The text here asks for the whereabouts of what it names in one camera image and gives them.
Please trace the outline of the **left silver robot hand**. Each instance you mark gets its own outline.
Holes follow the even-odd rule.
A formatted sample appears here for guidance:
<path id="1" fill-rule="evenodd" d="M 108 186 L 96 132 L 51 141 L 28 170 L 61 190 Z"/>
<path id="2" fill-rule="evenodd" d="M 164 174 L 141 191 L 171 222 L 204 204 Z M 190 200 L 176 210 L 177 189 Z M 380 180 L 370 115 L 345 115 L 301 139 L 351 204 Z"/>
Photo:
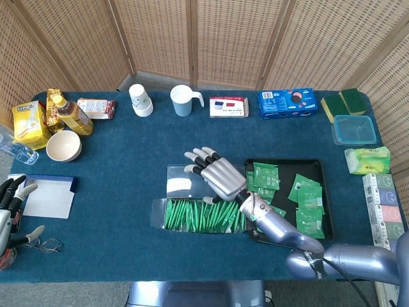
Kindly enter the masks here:
<path id="1" fill-rule="evenodd" d="M 21 175 L 16 179 L 9 178 L 1 184 L 1 256 L 6 253 L 7 249 L 30 243 L 39 238 L 45 229 L 44 225 L 40 225 L 23 237 L 11 238 L 13 220 L 22 202 L 38 187 L 37 184 L 30 184 L 17 192 L 17 188 L 26 178 L 27 176 Z"/>

